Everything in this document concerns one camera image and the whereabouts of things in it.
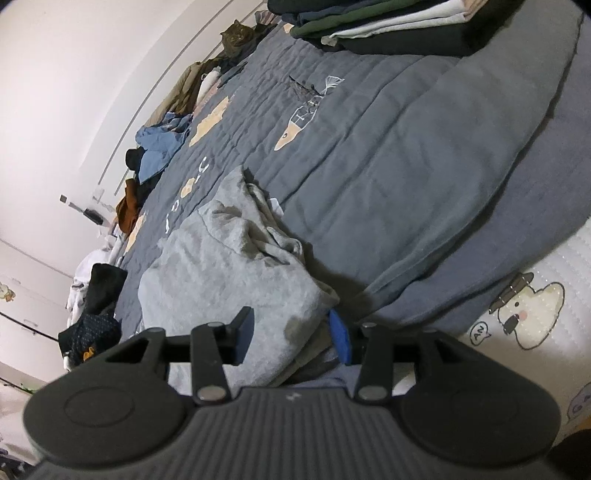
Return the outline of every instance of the wardrobe door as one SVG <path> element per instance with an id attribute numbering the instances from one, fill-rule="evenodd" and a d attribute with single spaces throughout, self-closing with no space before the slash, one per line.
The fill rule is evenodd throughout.
<path id="1" fill-rule="evenodd" d="M 44 382 L 66 371 L 56 341 L 0 316 L 0 362 Z"/>
<path id="2" fill-rule="evenodd" d="M 59 305 L 29 290 L 14 278 L 8 278 L 0 274 L 0 284 L 6 285 L 14 292 L 14 298 L 11 301 L 2 301 L 0 298 L 0 313 L 56 339 L 58 333 L 66 330 L 68 319 L 68 311 L 66 310 L 67 293 L 64 295 L 63 304 Z"/>

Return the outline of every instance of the black folded shirt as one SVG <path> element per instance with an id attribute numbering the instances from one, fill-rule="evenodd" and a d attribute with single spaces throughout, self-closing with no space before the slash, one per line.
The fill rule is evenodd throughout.
<path id="1" fill-rule="evenodd" d="M 338 5 L 354 4 L 357 0 L 269 0 L 267 8 L 275 15 L 286 13 L 319 12 Z"/>
<path id="2" fill-rule="evenodd" d="M 441 55 L 465 57 L 484 47 L 521 6 L 523 0 L 488 0 L 466 23 L 380 33 L 368 38 L 340 38 L 360 55 Z"/>

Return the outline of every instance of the speech bubble print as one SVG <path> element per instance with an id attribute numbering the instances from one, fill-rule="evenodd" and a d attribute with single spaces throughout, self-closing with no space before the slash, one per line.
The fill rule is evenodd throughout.
<path id="1" fill-rule="evenodd" d="M 591 382 L 585 385 L 579 393 L 570 401 L 569 405 L 569 420 L 573 420 L 580 415 L 580 413 L 591 406 Z"/>
<path id="2" fill-rule="evenodd" d="M 480 345 L 484 340 L 492 335 L 488 333 L 488 324 L 486 322 L 478 322 L 470 330 L 470 343 L 474 346 Z"/>

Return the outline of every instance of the white mattress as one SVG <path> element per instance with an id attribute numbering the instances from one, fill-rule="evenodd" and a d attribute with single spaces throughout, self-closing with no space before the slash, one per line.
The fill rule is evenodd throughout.
<path id="1" fill-rule="evenodd" d="M 460 340 L 554 397 L 562 416 L 558 443 L 591 415 L 591 220 L 522 272 L 533 274 L 529 285 Z M 506 334 L 501 322 L 514 314 L 521 318 Z"/>

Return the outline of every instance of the metal screw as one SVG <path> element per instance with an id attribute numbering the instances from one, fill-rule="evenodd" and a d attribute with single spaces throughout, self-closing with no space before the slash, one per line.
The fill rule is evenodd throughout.
<path id="1" fill-rule="evenodd" d="M 378 401 L 388 396 L 388 391 L 380 385 L 367 385 L 359 389 L 357 393 L 361 400 Z"/>
<path id="2" fill-rule="evenodd" d="M 198 390 L 197 396 L 203 401 L 220 401 L 226 397 L 226 391 L 217 385 L 208 385 Z"/>

